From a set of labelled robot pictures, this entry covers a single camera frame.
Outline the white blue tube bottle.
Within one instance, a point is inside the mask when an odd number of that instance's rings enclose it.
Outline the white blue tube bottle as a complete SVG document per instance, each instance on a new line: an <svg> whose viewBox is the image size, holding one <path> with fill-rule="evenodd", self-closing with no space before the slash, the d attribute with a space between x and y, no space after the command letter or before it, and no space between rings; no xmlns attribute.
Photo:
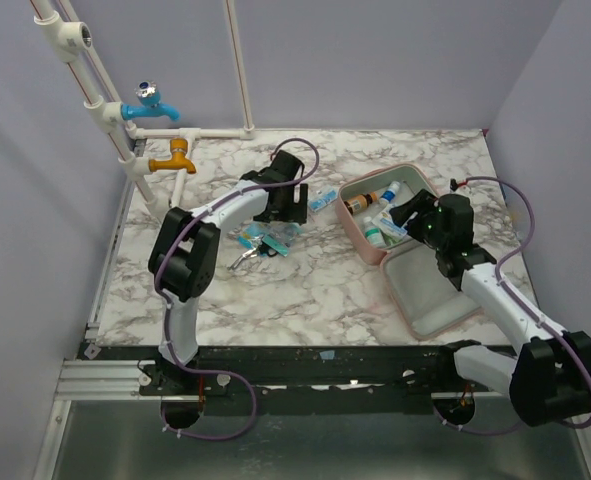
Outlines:
<svg viewBox="0 0 591 480"><path fill-rule="evenodd" d="M382 206L389 205L399 193L401 183L399 181L392 181L384 192L379 196L378 203Z"/></svg>

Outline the green medicine box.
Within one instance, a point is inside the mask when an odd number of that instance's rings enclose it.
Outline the green medicine box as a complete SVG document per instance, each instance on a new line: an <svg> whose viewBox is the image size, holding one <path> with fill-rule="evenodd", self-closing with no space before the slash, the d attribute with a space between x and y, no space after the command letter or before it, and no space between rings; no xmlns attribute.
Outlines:
<svg viewBox="0 0 591 480"><path fill-rule="evenodd" d="M383 234L383 237L386 242L386 245L389 247L393 247L393 246L398 245L402 242L402 239L391 237L388 234Z"/></svg>

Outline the white bottle green label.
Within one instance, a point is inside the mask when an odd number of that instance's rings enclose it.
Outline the white bottle green label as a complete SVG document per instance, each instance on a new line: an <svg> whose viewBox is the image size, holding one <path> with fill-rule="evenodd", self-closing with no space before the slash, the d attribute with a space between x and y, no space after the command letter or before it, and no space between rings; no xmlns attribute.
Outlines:
<svg viewBox="0 0 591 480"><path fill-rule="evenodd" d="M363 218L363 234L368 243L378 249L385 249L387 247L383 233L375 225L373 219L370 216Z"/></svg>

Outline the amber brown medicine bottle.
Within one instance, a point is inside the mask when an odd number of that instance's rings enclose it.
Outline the amber brown medicine bottle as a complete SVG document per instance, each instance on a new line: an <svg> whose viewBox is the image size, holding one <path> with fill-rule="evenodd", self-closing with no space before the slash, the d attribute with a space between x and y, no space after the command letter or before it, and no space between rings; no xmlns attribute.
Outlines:
<svg viewBox="0 0 591 480"><path fill-rule="evenodd" d="M349 200L344 201L344 206L347 208L351 215L366 210L373 203L378 201L378 195L376 192L359 194Z"/></svg>

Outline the clear teal plastic packet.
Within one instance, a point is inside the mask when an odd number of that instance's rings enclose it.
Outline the clear teal plastic packet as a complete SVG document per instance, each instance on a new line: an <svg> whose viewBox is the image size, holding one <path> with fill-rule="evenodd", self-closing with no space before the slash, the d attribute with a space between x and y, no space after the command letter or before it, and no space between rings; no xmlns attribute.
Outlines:
<svg viewBox="0 0 591 480"><path fill-rule="evenodd" d="M302 229L296 223L269 224L262 241L278 255L286 257Z"/></svg>

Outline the white blue gauze packet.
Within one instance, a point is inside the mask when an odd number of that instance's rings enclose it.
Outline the white blue gauze packet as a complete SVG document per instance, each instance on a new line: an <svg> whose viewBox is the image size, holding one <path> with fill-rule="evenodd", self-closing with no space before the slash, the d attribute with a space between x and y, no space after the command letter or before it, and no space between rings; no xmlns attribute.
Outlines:
<svg viewBox="0 0 591 480"><path fill-rule="evenodd" d="M385 235L395 240L402 240L406 237L407 231L403 226L397 226L389 210L382 210L373 218L374 225Z"/></svg>

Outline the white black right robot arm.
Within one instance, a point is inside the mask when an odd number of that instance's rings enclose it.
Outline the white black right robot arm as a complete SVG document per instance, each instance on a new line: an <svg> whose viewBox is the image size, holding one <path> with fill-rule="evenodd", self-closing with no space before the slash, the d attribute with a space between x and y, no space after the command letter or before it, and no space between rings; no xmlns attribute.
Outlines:
<svg viewBox="0 0 591 480"><path fill-rule="evenodd" d="M553 321L502 275L499 262L474 240L470 200L421 190L390 215L434 251L440 273L490 316L516 353L462 343L452 351L456 375L504 395L528 426L591 426L591 338Z"/></svg>

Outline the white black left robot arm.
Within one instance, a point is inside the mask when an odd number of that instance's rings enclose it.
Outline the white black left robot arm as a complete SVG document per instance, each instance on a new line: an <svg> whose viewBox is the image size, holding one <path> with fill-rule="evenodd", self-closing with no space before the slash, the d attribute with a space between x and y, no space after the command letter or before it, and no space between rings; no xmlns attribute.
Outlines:
<svg viewBox="0 0 591 480"><path fill-rule="evenodd" d="M308 185L304 163L283 150L269 166L244 174L232 189L192 210L171 208L148 260L164 302L161 356L187 365L198 353L198 304L214 278L221 237L253 218L304 224Z"/></svg>

